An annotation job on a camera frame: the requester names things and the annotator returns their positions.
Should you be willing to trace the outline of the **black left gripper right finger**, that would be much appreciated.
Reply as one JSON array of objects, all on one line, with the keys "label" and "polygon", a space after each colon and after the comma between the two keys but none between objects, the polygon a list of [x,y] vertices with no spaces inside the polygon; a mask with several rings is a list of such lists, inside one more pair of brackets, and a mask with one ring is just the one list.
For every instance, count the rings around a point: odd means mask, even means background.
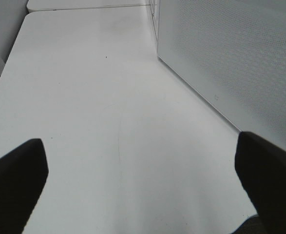
[{"label": "black left gripper right finger", "polygon": [[286,234],[286,151],[241,132],[234,168],[266,232]]}]

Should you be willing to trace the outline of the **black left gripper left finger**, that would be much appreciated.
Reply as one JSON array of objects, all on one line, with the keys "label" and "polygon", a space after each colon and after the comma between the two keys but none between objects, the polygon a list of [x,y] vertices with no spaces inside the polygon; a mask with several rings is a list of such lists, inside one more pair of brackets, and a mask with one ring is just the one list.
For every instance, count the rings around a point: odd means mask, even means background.
[{"label": "black left gripper left finger", "polygon": [[46,153],[39,138],[0,158],[0,234],[23,232],[47,177]]}]

